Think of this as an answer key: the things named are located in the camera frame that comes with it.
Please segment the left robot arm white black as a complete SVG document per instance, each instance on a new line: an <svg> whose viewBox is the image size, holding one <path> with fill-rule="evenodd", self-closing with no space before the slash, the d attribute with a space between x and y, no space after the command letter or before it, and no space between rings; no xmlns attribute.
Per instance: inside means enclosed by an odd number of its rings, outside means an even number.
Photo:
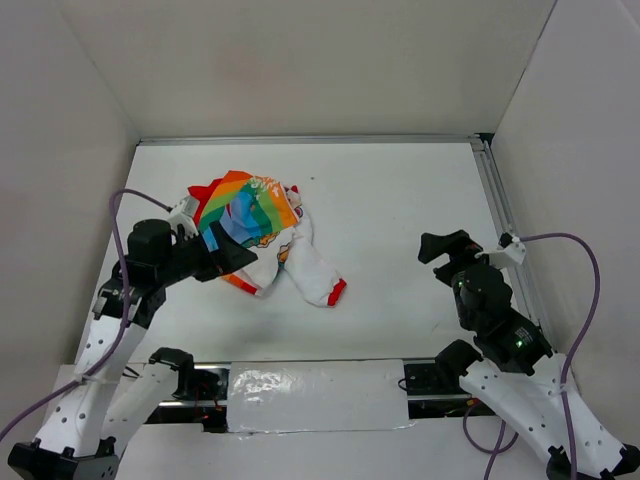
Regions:
<svg viewBox="0 0 640 480"><path fill-rule="evenodd" d="M57 405L33 440L13 446L9 466L23 479L113 479L136 432L171 395L189 397L197 374L191 354L161 347L118 396L129 360L170 286L233 273L257 258L219 223L189 234L166 220L136 223L121 260L99 289L89 336L73 379L53 393Z"/></svg>

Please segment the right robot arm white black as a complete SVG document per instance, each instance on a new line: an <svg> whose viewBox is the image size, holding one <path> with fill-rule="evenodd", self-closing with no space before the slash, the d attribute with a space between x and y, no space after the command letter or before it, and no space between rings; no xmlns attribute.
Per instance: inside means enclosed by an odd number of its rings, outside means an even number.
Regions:
<svg viewBox="0 0 640 480"><path fill-rule="evenodd" d="M436 357L436 379L492 410L537 455L550 479L616 479L639 468L638 447L612 435L582 399L570 372L575 350L555 351L542 330L512 305L504 269L523 263L526 240L503 233L485 250L464 230L422 234L418 259L450 287L461 327Z"/></svg>

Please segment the rainbow white children's jacket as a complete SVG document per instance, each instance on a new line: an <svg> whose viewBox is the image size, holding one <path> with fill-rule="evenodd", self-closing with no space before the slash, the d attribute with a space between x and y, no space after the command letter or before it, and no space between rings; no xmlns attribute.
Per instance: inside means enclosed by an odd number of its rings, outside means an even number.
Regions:
<svg viewBox="0 0 640 480"><path fill-rule="evenodd" d="M194 222L200 232L217 221L257 256L225 275L226 282L261 296L286 271L306 302L317 307L338 304L347 283L313 246L311 217L295 185L230 170L206 186L190 186L188 192L198 201Z"/></svg>

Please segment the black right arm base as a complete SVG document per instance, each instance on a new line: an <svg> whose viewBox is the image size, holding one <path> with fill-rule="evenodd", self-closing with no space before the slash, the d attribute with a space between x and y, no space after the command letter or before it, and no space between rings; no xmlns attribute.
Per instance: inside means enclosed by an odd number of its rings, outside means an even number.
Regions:
<svg viewBox="0 0 640 480"><path fill-rule="evenodd" d="M455 340L432 359L403 361L404 376L397 386L407 397L412 420L492 416L494 412L460 387L459 378L482 359L469 343Z"/></svg>

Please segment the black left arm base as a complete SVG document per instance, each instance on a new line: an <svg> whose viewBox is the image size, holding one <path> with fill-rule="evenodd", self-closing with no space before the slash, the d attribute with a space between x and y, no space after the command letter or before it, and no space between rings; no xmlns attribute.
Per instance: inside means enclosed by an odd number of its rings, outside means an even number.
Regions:
<svg viewBox="0 0 640 480"><path fill-rule="evenodd" d="M196 424L209 433L226 433L229 367L198 368L191 354L162 347L148 365L163 364L178 373L177 386L162 400L148 424Z"/></svg>

